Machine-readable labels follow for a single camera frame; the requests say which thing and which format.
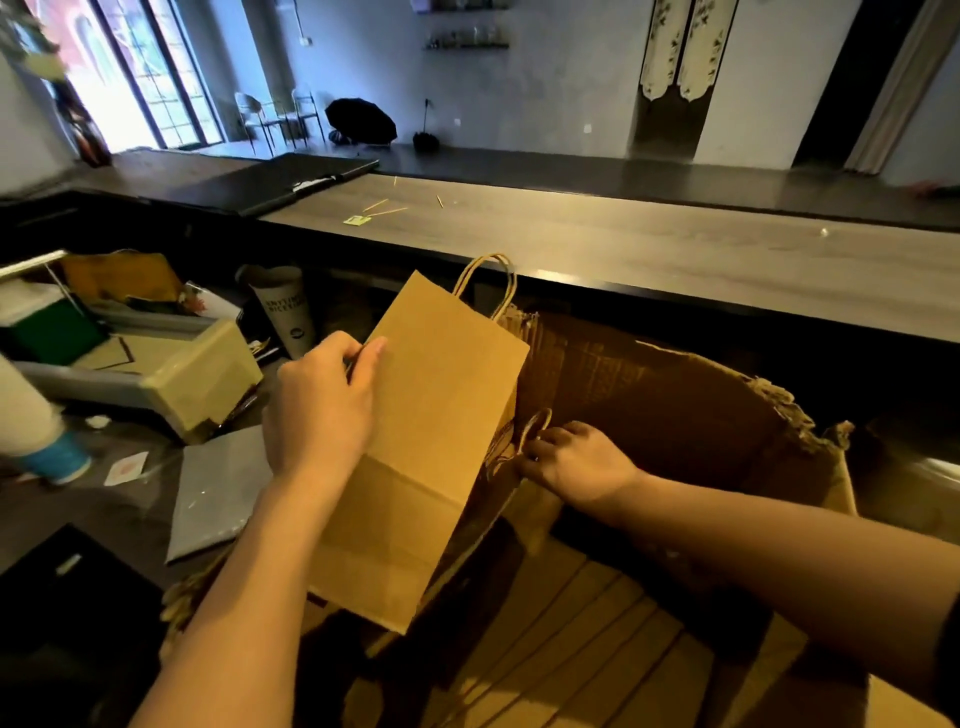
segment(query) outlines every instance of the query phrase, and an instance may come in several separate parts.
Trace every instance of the white card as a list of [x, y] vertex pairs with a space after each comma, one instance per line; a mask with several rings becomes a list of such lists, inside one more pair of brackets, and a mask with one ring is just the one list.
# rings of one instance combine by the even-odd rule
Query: white card
[[107, 473], [107, 479], [104, 481], [104, 485], [107, 487], [120, 485], [120, 483], [126, 483], [138, 478], [140, 474], [143, 473], [143, 466], [147, 462], [147, 456], [149, 454], [149, 452], [143, 451], [138, 452], [136, 455], [125, 457], [122, 460], [117, 460], [113, 463], [113, 467], [110, 468], [110, 472]]

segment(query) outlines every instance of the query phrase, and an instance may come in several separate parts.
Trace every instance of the wooden stick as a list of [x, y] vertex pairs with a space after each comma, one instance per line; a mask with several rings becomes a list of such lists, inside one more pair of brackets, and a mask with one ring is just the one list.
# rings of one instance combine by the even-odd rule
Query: wooden stick
[[373, 209], [374, 207], [377, 207], [377, 206], [383, 205], [384, 203], [389, 203], [389, 202], [390, 202], [390, 198], [388, 197], [386, 200], [381, 200], [381, 201], [378, 202], [378, 203], [373, 203], [373, 204], [370, 205], [369, 207], [364, 207], [364, 210], [363, 210], [363, 211], [366, 212], [366, 211], [369, 210], [369, 209]]
[[375, 212], [373, 215], [368, 215], [368, 217], [376, 217], [377, 215], [389, 215], [391, 212], [400, 212], [402, 209], [410, 209], [409, 207], [398, 207], [397, 209], [388, 209], [383, 212]]

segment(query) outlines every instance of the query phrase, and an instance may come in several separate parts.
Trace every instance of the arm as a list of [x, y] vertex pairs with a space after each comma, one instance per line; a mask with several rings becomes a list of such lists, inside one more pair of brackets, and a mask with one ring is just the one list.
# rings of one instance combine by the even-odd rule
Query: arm
[[338, 332], [280, 368], [264, 413], [274, 480], [132, 728], [291, 724], [310, 559], [370, 436], [383, 344], [361, 353]]
[[684, 485], [638, 469], [599, 430], [546, 430], [522, 474], [602, 522], [725, 573], [817, 641], [930, 704], [960, 593], [960, 547], [882, 523]]

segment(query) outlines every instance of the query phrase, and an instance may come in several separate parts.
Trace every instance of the folded umbrella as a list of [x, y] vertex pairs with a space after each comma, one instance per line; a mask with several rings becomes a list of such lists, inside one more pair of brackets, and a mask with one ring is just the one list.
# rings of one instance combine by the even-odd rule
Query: folded umbrella
[[396, 139], [396, 124], [377, 104], [363, 99], [337, 99], [326, 108], [330, 126], [362, 144], [377, 146]]

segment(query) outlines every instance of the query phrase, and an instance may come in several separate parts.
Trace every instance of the forearm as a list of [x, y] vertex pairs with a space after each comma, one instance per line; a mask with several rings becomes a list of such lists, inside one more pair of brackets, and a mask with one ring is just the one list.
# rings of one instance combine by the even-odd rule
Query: forearm
[[133, 728], [291, 724], [307, 572], [333, 508], [295, 485], [264, 491]]
[[639, 476], [617, 525], [725, 573], [821, 643], [930, 702], [960, 548], [881, 523]]

